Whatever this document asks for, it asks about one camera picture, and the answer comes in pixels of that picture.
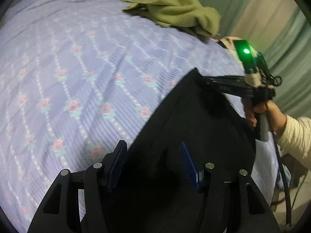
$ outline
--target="black cloth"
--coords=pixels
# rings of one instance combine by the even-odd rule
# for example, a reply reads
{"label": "black cloth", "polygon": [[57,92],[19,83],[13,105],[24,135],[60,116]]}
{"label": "black cloth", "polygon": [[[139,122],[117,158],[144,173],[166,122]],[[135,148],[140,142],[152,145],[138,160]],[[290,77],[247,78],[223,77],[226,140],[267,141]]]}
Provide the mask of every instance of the black cloth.
{"label": "black cloth", "polygon": [[193,232],[203,194],[188,187],[179,145],[194,160],[223,169],[224,181],[252,170],[252,131],[221,93],[186,75],[156,109],[128,151],[118,186],[106,207],[116,233]]}

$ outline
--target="bed sheet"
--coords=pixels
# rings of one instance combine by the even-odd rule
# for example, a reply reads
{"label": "bed sheet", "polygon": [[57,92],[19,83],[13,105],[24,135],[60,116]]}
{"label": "bed sheet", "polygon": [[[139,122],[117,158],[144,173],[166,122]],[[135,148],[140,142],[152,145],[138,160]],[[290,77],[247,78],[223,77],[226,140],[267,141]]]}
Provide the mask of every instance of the bed sheet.
{"label": "bed sheet", "polygon": [[[23,0],[0,29],[0,206],[20,233],[64,168],[128,146],[193,67],[243,74],[225,49],[122,12],[120,0]],[[240,98],[228,96],[243,116]],[[277,161],[256,141],[252,177],[268,202]],[[85,213],[83,201],[81,214]]]}

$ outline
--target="gray handle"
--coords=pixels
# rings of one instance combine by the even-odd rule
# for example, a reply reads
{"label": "gray handle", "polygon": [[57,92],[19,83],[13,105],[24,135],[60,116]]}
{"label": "gray handle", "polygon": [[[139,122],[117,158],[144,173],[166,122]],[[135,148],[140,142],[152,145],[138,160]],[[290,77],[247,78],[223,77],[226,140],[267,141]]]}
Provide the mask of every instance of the gray handle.
{"label": "gray handle", "polygon": [[269,123],[266,114],[256,113],[255,118],[257,119],[257,126],[254,129],[256,139],[267,142],[269,140]]}

